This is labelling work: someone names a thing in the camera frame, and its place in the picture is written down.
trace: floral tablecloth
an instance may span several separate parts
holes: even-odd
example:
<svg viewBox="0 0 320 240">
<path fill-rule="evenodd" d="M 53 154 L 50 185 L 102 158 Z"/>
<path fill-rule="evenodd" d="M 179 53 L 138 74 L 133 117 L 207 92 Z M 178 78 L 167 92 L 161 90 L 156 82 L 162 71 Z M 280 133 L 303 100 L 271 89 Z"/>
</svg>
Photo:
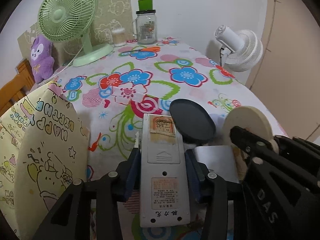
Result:
<svg viewBox="0 0 320 240">
<path fill-rule="evenodd" d="M 259 99 L 216 62 L 172 37 L 153 46 L 160 51 L 126 52 L 145 48 L 132 40 L 96 62 L 69 67 L 55 77 L 91 131 L 88 180 L 101 178 L 127 159 L 144 113 L 169 114 L 170 103 L 177 98 L 199 103 L 220 120 L 237 106 L 254 106 L 268 118 L 274 134 L 285 134 Z M 140 228 L 139 192 L 118 206 L 124 240 L 200 239 L 204 214 L 197 209 L 189 225 Z M 94 219 L 93 208 L 92 239 Z"/>
</svg>

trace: fan base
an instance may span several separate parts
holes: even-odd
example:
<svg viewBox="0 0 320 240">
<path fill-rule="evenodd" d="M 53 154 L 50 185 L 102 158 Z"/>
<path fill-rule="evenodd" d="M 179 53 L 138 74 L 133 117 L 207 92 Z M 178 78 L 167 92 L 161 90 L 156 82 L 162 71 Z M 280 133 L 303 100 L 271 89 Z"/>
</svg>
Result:
<svg viewBox="0 0 320 240">
<path fill-rule="evenodd" d="M 73 67 L 80 67 L 83 65 L 87 65 L 89 63 L 92 63 L 105 55 L 108 55 L 110 52 L 113 51 L 113 46 L 110 44 L 99 44 L 96 46 L 92 46 L 92 52 L 88 54 L 84 54 L 82 51 L 79 56 L 77 56 L 73 60 Z"/>
</svg>

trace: power cord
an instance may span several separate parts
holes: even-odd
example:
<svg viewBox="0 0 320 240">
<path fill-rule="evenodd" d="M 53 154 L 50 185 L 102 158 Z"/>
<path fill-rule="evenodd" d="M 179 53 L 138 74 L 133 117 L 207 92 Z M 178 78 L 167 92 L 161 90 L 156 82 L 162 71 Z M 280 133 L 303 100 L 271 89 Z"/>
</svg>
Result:
<svg viewBox="0 0 320 240">
<path fill-rule="evenodd" d="M 40 86 L 43 86 L 44 84 L 47 84 L 48 82 L 52 81 L 58 74 L 60 74 L 62 71 L 64 71 L 67 67 L 70 67 L 70 65 L 72 64 L 73 60 L 78 56 L 78 54 L 81 52 L 81 50 L 83 49 L 83 45 L 81 47 L 81 49 L 79 49 L 78 53 L 73 57 L 72 60 L 70 60 L 70 62 L 68 63 L 68 65 L 66 65 L 62 70 L 60 70 L 58 73 L 55 73 L 54 75 L 52 75 L 50 78 L 43 80 L 40 83 Z"/>
<path fill-rule="evenodd" d="M 222 67 L 222 57 L 221 57 L 221 51 L 223 51 L 224 48 L 220 48 L 220 66 Z"/>
</svg>

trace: cotton swab container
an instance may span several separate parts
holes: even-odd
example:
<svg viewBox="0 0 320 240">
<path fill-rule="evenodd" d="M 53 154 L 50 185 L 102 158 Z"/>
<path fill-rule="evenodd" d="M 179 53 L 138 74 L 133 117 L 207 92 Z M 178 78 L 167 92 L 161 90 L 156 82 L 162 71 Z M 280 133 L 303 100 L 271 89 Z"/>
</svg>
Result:
<svg viewBox="0 0 320 240">
<path fill-rule="evenodd" d="M 118 28 L 111 31 L 113 46 L 121 47 L 127 44 L 127 40 L 125 39 L 125 28 Z"/>
</svg>

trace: gift bag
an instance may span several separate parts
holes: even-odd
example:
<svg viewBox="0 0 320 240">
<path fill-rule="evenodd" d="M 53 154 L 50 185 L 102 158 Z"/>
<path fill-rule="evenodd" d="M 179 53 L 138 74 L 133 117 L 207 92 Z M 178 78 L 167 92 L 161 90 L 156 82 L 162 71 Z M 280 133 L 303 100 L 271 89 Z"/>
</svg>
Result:
<svg viewBox="0 0 320 240">
<path fill-rule="evenodd" d="M 31 239 L 72 181 L 86 179 L 89 130 L 54 82 L 15 103 L 1 117 L 1 124 L 15 140 L 12 146 L 20 148 L 5 156 L 0 153 L 1 165 L 12 154 L 15 163 L 14 170 L 8 170 L 13 167 L 10 161 L 4 164 L 14 203 L 13 216 L 6 219 L 20 239 Z"/>
<path fill-rule="evenodd" d="M 13 195 L 13 181 L 19 153 L 17 143 L 17 140 L 0 124 L 0 210 L 19 237 Z"/>
</svg>

